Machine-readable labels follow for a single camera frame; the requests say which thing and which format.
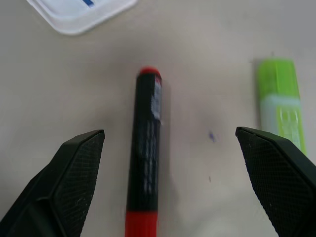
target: lime green cap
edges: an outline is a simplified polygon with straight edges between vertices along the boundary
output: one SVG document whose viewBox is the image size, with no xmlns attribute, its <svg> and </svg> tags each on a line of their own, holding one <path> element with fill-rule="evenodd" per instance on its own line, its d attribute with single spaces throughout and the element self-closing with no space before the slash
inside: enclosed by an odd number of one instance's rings
<svg viewBox="0 0 316 237">
<path fill-rule="evenodd" d="M 257 81 L 260 99 L 270 94 L 300 98 L 295 66 L 291 60 L 264 60 L 258 67 Z"/>
</svg>

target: red cap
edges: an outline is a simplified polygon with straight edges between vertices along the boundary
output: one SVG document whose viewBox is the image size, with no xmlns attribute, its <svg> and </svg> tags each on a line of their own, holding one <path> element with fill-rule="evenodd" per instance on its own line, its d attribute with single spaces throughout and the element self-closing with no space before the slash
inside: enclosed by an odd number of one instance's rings
<svg viewBox="0 0 316 237">
<path fill-rule="evenodd" d="M 139 75 L 142 75 L 142 74 L 156 74 L 158 75 L 159 77 L 161 77 L 160 75 L 160 72 L 158 71 L 158 69 L 154 68 L 154 67 L 144 67 Z"/>
<path fill-rule="evenodd" d="M 157 212 L 127 212 L 125 237 L 156 237 Z"/>
</svg>

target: white table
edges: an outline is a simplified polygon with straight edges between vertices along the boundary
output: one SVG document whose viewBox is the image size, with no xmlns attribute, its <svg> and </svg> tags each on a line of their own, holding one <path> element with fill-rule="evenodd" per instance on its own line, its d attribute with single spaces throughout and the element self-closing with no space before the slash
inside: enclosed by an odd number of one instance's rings
<svg viewBox="0 0 316 237">
<path fill-rule="evenodd" d="M 314 0 L 140 0 L 85 35 L 65 37 L 26 1 L 3 1 L 0 218 L 64 141 L 104 129 L 81 236 L 124 236 L 135 78 L 153 65 L 164 80 L 158 236 L 276 237 L 235 129 L 259 127 L 253 60 L 293 58 L 316 161 L 315 9 Z"/>
</svg>

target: table surface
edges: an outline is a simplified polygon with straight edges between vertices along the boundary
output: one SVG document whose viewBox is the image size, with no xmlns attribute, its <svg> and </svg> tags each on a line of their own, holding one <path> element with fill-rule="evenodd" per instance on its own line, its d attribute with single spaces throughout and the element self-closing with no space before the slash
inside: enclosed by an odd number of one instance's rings
<svg viewBox="0 0 316 237">
<path fill-rule="evenodd" d="M 316 161 L 314 0 L 139 0 L 78 37 L 25 0 L 1 4 L 0 219 L 64 141 L 104 129 L 81 236 L 124 236 L 135 78 L 153 65 L 163 77 L 158 236 L 277 236 L 235 129 L 259 127 L 253 62 L 292 58 Z"/>
</svg>

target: blue mark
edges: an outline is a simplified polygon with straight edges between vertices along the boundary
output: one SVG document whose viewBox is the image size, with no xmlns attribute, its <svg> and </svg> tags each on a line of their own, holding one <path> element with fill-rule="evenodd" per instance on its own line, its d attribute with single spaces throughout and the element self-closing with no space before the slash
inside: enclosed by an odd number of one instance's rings
<svg viewBox="0 0 316 237">
<path fill-rule="evenodd" d="M 93 1 L 91 1 L 91 0 L 83 0 L 83 1 L 84 1 L 85 4 L 87 4 L 90 7 L 94 6 Z"/>
<path fill-rule="evenodd" d="M 216 142 L 216 138 L 215 138 L 214 133 L 209 132 L 208 136 L 209 136 L 209 138 L 210 138 L 214 143 Z"/>
</svg>

